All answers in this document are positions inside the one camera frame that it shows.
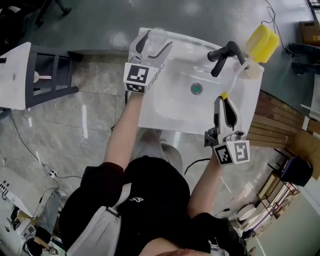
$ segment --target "small white cup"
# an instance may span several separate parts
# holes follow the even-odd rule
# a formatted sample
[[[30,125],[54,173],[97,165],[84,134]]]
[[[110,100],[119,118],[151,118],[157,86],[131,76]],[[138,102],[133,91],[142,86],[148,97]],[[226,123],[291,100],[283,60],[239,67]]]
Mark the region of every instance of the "small white cup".
[[[258,63],[251,62],[249,69],[244,69],[238,76],[239,79],[258,79],[260,76],[260,66]],[[233,70],[236,72],[241,67],[240,62],[233,65]]]

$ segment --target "black t-shirt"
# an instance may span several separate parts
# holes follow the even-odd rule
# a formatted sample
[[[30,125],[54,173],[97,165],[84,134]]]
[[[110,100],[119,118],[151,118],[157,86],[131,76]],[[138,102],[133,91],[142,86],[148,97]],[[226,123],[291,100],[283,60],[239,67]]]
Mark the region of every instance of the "black t-shirt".
[[[118,208],[121,215],[116,256],[138,256],[153,239],[165,238],[181,248],[210,252],[209,240],[232,255],[228,222],[202,213],[187,215],[190,190],[184,177],[163,159],[141,157],[125,172],[110,162],[85,169],[80,187],[69,197],[59,218],[62,242],[68,250],[84,231],[95,212],[112,207],[122,186],[132,183],[128,199]]]
[[[35,230],[35,236],[49,244],[51,234],[40,226],[35,226]],[[26,246],[28,248],[28,251],[32,254],[32,256],[40,256],[42,254],[43,248],[45,248],[43,245],[36,243],[33,238],[29,239],[26,242]]]

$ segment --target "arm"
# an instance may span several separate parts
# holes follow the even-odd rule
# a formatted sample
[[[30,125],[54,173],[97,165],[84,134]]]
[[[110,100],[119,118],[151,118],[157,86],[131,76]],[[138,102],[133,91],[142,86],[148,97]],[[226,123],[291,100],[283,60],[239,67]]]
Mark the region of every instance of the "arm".
[[[191,194],[187,207],[187,213],[190,218],[201,213],[210,213],[219,187],[221,174],[222,167],[213,152],[208,165]]]
[[[135,145],[138,121],[144,95],[132,93],[125,109],[116,123],[105,151],[105,162],[111,162],[123,169],[129,164]]]
[[[35,241],[37,244],[39,244],[39,245],[47,248],[48,250],[50,249],[50,246],[49,246],[45,241],[43,241],[41,238],[39,238],[39,237],[36,236],[36,237],[34,238],[34,241]]]

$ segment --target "black faucet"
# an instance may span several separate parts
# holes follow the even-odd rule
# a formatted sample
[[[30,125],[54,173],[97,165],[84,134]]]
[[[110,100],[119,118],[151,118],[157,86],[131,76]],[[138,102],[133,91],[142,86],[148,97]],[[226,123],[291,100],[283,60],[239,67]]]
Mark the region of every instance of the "black faucet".
[[[208,53],[208,59],[211,62],[217,61],[214,68],[211,70],[211,75],[213,77],[219,76],[222,68],[224,67],[226,60],[228,57],[237,56],[241,65],[245,63],[246,58],[242,51],[240,50],[239,46],[234,41],[229,41],[225,47],[222,47],[218,50],[210,51]]]

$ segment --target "sink drain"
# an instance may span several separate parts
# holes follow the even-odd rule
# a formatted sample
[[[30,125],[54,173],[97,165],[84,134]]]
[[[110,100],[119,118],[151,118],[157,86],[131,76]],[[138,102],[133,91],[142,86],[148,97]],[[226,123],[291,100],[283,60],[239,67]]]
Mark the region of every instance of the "sink drain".
[[[191,85],[191,92],[194,95],[199,95],[202,93],[202,85],[198,82],[195,82],[193,85]]]

